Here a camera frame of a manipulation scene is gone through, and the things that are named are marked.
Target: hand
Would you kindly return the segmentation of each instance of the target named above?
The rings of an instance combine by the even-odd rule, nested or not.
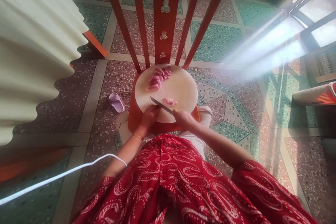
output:
[[[160,110],[161,107],[159,105],[149,105],[143,113],[144,115],[142,116],[140,125],[146,127],[147,129],[152,127],[152,125],[156,122],[156,118],[158,116],[157,114]]]
[[[178,111],[174,109],[174,117],[176,123],[183,129],[192,131],[197,127],[197,121],[186,111]]]

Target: orange object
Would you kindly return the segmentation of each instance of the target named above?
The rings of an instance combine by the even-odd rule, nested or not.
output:
[[[92,34],[90,30],[87,32],[84,32],[83,35],[86,37],[88,42],[88,48],[97,55],[97,58],[106,58],[107,51],[104,49],[104,47],[99,43],[99,41],[96,39],[96,37]]]
[[[0,182],[52,165],[66,153],[65,148],[8,151],[0,158]]]
[[[210,21],[219,5],[221,0],[211,0],[209,3],[209,7],[205,13],[201,26],[196,34],[195,40],[191,46],[191,50],[187,55],[187,59],[183,65],[183,69],[187,69],[190,62],[192,61],[195,52],[210,24]],[[128,119],[128,127],[131,132],[137,128],[140,124],[143,112],[139,109],[134,95],[134,87],[137,82],[139,75],[141,74],[141,68],[135,54],[135,50],[132,44],[132,40],[130,37],[130,33],[127,28],[127,24],[121,9],[121,5],[119,0],[110,0],[113,11],[117,18],[121,33],[125,39],[127,48],[133,60],[136,71],[138,72],[135,80],[133,82],[133,89],[131,95],[131,102],[129,108],[129,119]],[[145,56],[146,68],[149,68],[149,53],[148,53],[148,45],[147,45],[147,34],[145,28],[145,19],[144,19],[144,8],[142,5],[142,0],[134,0],[136,12],[138,15],[139,22],[139,30],[141,35],[141,42],[143,47],[143,53]],[[193,13],[195,11],[197,0],[190,0],[188,11],[186,14],[186,18],[183,25],[182,36],[180,40],[180,44],[177,51],[175,65],[179,65],[182,51],[186,42],[187,34],[190,28],[191,20],[193,17]],[[174,38],[174,30],[175,30],[175,22],[177,16],[177,9],[179,5],[179,0],[153,0],[154,4],[154,47],[155,47],[155,64],[161,63],[169,63],[170,56],[173,45]],[[194,111],[191,113],[192,116],[200,121],[200,116],[198,113],[197,106]],[[151,129],[153,133],[164,133],[164,132],[172,132],[181,130],[176,123],[165,124],[156,122]]]
[[[336,82],[295,92],[292,98],[306,106],[336,105]]]

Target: wooden cutting board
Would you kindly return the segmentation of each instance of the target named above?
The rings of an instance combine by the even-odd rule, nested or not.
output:
[[[171,77],[165,80],[162,84],[162,88],[157,91],[146,91],[149,79],[154,73],[156,68],[164,68],[171,66]],[[179,66],[171,64],[159,64],[153,65],[147,68],[139,77],[135,84],[134,89],[135,100],[142,112],[151,105],[154,104],[150,96],[166,105],[163,102],[163,98],[170,97],[178,102],[174,107],[169,107],[171,110],[178,109],[191,113],[197,104],[198,91],[197,86],[192,76]],[[159,112],[157,119],[160,123],[175,123],[175,118],[165,110]]]

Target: woman's left hand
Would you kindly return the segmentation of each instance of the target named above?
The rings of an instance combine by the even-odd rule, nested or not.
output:
[[[159,105],[149,105],[144,115],[142,116],[141,124],[142,126],[149,129],[156,122],[157,114],[160,111],[161,107]]]

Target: pink slipper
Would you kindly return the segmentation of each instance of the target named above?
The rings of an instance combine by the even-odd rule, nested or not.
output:
[[[120,97],[118,94],[116,93],[110,94],[109,100],[111,102],[111,105],[115,108],[115,110],[118,113],[121,113],[125,110],[123,102],[120,100]]]

